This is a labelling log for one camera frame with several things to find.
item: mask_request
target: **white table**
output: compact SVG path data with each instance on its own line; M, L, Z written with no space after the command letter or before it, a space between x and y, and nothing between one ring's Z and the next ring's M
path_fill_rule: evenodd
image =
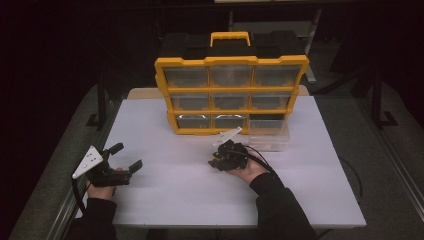
M290 143L263 156L289 187L314 228L365 226L313 97L299 96L288 120ZM143 168L118 189L115 224L148 228L255 227L256 194L240 179L207 163L217 136L176 135L162 99L124 100L106 142L124 149L112 167ZM246 141L237 135L236 141Z

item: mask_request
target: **cable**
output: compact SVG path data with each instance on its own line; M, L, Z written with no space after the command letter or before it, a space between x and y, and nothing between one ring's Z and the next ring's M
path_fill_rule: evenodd
M269 163L266 161L266 159L264 158L264 156L262 156L262 154L258 151L258 150L256 150L256 149L254 149L253 147L251 147L251 146L248 146L248 145L243 145L243 146L245 146L245 147L247 147L247 148L250 148L250 149L252 149L253 151L255 151L261 158L262 158L262 160L264 160L264 162L266 163L266 164L268 164L269 165Z
M359 185L359 193L358 193L358 200L357 200L357 202L358 202L358 205L361 205L361 202L362 202L362 195L363 195L363 192L364 192L364 188L363 188L363 186L362 186L362 180L361 180L361 178L359 177L359 174L358 174L358 172L356 171L356 169L348 162L348 161L346 161L344 158L342 158L342 157L340 157L339 155L337 155L337 157L339 158L339 160L341 161L341 162L343 162L344 164L346 164L347 166L349 166L349 168L352 170L352 172L355 174L355 177L356 177L356 180L358 181L358 185ZM321 238L321 237L323 237L323 236L325 236L327 233L329 233L329 232L331 232L332 231L332 229L327 229L327 230L325 230L325 231L323 231L322 233L320 233L319 235L318 235L318 238Z
M339 158L339 160L343 163L345 163L346 165L349 166L349 168L352 170L352 172L355 174L356 180L358 181L358 185L359 185L359 195L358 195L358 204L361 204L362 202L362 195L364 193L364 188L362 186L362 180L359 177L358 172L355 170L355 168L348 162L346 161L344 158L340 157L339 155L337 155L337 157Z
M80 192L78 190L78 182L76 179L72 178L72 191L74 193L74 197L75 200L77 202L78 207L80 208L81 212L84 213L85 212L85 206L84 206L84 202L82 201L82 196L80 195Z

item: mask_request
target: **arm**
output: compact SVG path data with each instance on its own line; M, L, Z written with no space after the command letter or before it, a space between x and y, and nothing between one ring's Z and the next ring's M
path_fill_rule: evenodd
M243 179L259 195L259 239L318 239L290 189L258 163L249 159L245 169L228 172Z
M116 240L112 224L116 203L111 201L116 187L87 189L87 207L81 218L75 219L69 228L66 240Z

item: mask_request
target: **black sleeve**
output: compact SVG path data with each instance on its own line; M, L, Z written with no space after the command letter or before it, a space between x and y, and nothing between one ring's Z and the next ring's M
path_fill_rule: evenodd
M257 176L250 187L259 195L259 239L318 239L293 193L270 173Z
M112 201L88 198L84 215L71 223L65 240L116 240L112 224L115 210Z

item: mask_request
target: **hand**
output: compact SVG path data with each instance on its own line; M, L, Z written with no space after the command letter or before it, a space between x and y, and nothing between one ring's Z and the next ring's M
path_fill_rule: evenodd
M244 180L248 185L255 179L257 176L262 173L268 172L264 167L262 167L259 163L255 162L252 159L247 160L247 165L244 169L233 169L227 171L227 173L237 176Z
M112 196L115 194L116 186L113 187L95 187L90 181L87 181L87 194L89 198L99 198L104 200L112 200Z

